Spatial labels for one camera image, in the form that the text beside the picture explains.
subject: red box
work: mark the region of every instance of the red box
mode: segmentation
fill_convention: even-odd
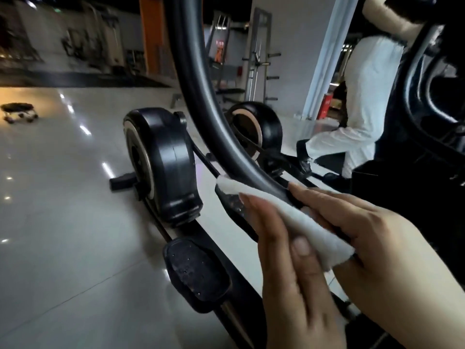
[[[320,110],[318,111],[317,120],[324,119],[328,115],[328,110],[331,105],[331,99],[333,99],[332,93],[326,93],[323,97]]]

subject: white tissue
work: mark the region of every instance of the white tissue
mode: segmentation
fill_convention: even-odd
[[[281,199],[249,187],[226,176],[219,176],[217,184],[226,194],[245,193],[269,201],[276,207],[288,230],[295,235],[304,235],[317,252],[323,271],[345,262],[354,253],[354,248],[335,234],[324,229],[310,216]]]

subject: rolling stool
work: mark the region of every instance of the rolling stool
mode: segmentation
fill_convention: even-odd
[[[0,105],[0,109],[3,111],[3,120],[12,124],[15,122],[12,114],[16,113],[19,117],[23,118],[26,117],[27,122],[33,122],[34,119],[38,118],[39,116],[34,110],[34,106],[32,104],[27,103],[9,103]]]

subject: white pants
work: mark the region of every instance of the white pants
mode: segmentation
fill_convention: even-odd
[[[364,38],[355,46],[345,72],[347,127],[313,136],[306,143],[310,158],[346,152],[345,178],[373,160],[403,51],[403,46],[382,36]]]

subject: black shoe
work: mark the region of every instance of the black shoe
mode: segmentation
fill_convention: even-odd
[[[308,141],[309,140],[300,140],[300,141],[297,141],[297,144],[296,144],[297,160],[299,161],[299,169],[306,176],[311,175],[310,163],[312,162],[311,158],[308,156],[307,148],[305,147],[305,143],[307,143]]]
[[[329,187],[332,187],[336,191],[339,191],[341,193],[350,192],[351,179],[346,179],[337,174],[327,173],[323,176],[321,181],[327,184]]]

